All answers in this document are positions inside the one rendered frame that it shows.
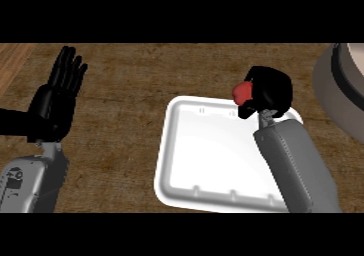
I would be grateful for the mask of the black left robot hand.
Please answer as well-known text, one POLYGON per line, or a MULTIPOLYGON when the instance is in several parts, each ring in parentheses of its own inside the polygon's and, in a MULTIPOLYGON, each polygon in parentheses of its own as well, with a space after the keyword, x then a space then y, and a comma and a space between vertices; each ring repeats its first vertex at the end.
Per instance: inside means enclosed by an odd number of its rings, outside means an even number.
POLYGON ((25 112, 0 108, 0 135, 25 136, 29 143, 59 142, 72 123, 75 99, 87 65, 75 48, 63 46, 47 83, 32 96, 25 112))

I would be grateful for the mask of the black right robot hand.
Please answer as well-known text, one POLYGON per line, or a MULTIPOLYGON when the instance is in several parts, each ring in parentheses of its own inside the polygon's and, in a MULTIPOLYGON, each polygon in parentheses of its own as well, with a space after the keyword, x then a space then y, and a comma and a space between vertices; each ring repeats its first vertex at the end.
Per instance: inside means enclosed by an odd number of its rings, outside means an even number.
POLYGON ((243 81, 252 83, 251 97, 237 106, 237 117, 246 119, 254 112, 274 110, 273 118, 280 118, 292 102, 292 84, 289 76, 265 66, 252 66, 243 81))

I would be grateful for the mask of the red bell pepper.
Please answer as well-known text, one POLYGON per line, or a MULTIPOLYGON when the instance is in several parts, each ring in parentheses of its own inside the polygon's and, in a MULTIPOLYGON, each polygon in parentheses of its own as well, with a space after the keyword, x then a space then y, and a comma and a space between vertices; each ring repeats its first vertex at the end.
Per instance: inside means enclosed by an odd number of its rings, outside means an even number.
POLYGON ((231 89, 233 102, 237 106, 240 106, 248 100, 252 99, 251 91, 252 83, 248 81, 240 82, 231 89))

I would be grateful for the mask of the grey pot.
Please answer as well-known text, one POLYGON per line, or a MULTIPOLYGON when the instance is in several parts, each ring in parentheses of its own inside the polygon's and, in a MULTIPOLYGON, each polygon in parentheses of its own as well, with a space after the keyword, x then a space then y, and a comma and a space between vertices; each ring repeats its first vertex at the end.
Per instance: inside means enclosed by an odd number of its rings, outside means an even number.
POLYGON ((341 130, 364 143, 364 43, 333 43, 311 73, 319 105, 341 130))

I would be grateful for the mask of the white plastic tray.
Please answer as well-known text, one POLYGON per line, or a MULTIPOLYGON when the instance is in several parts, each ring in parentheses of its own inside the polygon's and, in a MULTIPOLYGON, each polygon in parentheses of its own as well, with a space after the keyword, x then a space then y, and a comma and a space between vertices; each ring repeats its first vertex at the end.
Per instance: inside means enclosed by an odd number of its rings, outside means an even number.
POLYGON ((177 96, 167 105, 153 192, 168 206, 220 213, 286 210, 252 133, 227 99, 177 96))

